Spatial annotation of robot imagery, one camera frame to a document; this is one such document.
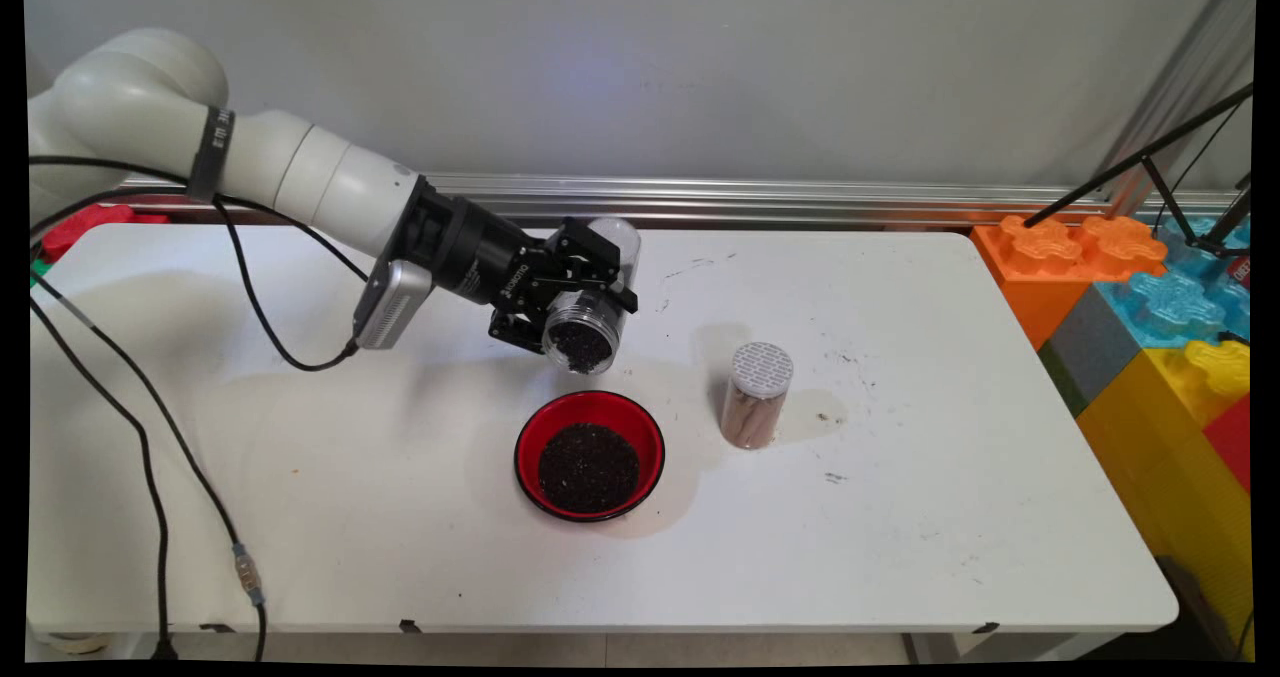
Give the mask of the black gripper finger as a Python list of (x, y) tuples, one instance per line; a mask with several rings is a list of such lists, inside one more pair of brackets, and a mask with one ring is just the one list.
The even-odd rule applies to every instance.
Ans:
[(636, 314), (632, 291), (641, 250), (640, 232), (621, 218), (591, 221), (564, 218), (548, 247), (557, 264), (545, 280), (552, 303), (564, 303), (582, 293), (603, 299), (617, 312)]
[(500, 343), (517, 346), (518, 349), (526, 349), (532, 354), (545, 354), (543, 344), (545, 323), (545, 317), (539, 317), (538, 314), (535, 317), (527, 317), (524, 314), (495, 307), (488, 331), (492, 338), (500, 340)]

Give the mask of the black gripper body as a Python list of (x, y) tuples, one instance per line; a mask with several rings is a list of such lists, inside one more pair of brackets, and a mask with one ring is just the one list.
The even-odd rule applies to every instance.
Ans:
[(410, 311), (435, 289), (497, 314), (544, 314), (561, 296), (561, 271), (543, 241), (425, 179), (399, 218), (399, 302)]

